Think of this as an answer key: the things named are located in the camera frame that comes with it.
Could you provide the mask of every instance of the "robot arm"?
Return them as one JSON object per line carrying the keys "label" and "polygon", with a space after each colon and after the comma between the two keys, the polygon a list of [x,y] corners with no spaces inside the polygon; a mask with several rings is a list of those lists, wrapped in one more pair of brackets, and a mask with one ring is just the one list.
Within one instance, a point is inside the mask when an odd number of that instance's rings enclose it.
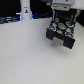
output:
{"label": "robot arm", "polygon": [[40,0],[50,5],[53,11],[52,20],[47,28],[46,37],[54,43],[72,49],[76,17],[81,10],[71,9],[75,0]]}

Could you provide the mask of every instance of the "black object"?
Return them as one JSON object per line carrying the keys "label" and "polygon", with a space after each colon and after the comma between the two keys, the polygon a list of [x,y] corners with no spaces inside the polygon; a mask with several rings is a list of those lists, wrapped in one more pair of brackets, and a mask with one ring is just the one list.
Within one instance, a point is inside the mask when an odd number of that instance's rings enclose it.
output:
{"label": "black object", "polygon": [[72,49],[72,47],[74,45],[74,42],[75,42],[75,39],[72,39],[72,38],[70,38],[68,36],[65,36],[63,46]]}
{"label": "black object", "polygon": [[16,15],[13,17],[0,17],[0,24],[9,23],[9,22],[17,22],[20,20],[20,15]]}
{"label": "black object", "polygon": [[76,20],[84,27],[84,10],[81,10],[81,13]]}
{"label": "black object", "polygon": [[0,0],[0,17],[15,16],[21,12],[20,0]]}
{"label": "black object", "polygon": [[[52,41],[53,41],[54,37],[56,37],[60,40],[63,40],[63,42],[64,42],[63,46],[65,46],[69,49],[72,49],[74,42],[75,42],[73,35],[74,35],[74,27],[76,24],[76,20],[74,20],[76,14],[77,14],[77,10],[74,10],[74,9],[70,9],[69,11],[55,10],[54,20],[52,17],[50,27],[47,28],[47,31],[46,31],[46,37]],[[56,24],[55,31],[51,30],[53,23]]]}
{"label": "black object", "polygon": [[53,0],[39,0],[39,1],[42,1],[42,2],[45,2],[45,3],[52,3]]}
{"label": "black object", "polygon": [[48,6],[46,5],[46,3],[41,2],[39,0],[30,0],[30,7],[33,14],[44,14],[44,13],[48,13],[49,15],[52,14],[51,6]]}

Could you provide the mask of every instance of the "white tabletop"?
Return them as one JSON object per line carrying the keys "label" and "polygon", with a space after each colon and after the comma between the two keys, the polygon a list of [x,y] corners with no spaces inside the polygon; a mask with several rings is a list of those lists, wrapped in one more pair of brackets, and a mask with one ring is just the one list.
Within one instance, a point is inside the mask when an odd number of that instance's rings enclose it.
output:
{"label": "white tabletop", "polygon": [[70,50],[46,38],[49,22],[0,24],[0,84],[84,84],[84,27]]}
{"label": "white tabletop", "polygon": [[84,10],[84,0],[75,0],[71,8]]}

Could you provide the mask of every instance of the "white background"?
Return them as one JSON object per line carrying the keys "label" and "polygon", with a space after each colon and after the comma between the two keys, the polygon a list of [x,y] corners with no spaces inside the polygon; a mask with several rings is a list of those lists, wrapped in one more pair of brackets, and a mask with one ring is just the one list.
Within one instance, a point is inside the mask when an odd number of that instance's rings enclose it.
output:
{"label": "white background", "polygon": [[84,10],[84,0],[75,0],[75,3],[71,8]]}
{"label": "white background", "polygon": [[0,84],[84,84],[84,27],[70,50],[46,38],[50,21],[0,24]]}

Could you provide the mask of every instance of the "white table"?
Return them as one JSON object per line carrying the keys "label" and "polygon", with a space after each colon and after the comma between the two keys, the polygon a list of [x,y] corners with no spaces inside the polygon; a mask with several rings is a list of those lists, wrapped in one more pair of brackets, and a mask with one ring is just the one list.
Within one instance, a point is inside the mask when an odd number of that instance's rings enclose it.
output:
{"label": "white table", "polygon": [[50,21],[0,24],[0,84],[84,84],[84,27],[70,50],[46,38]]}

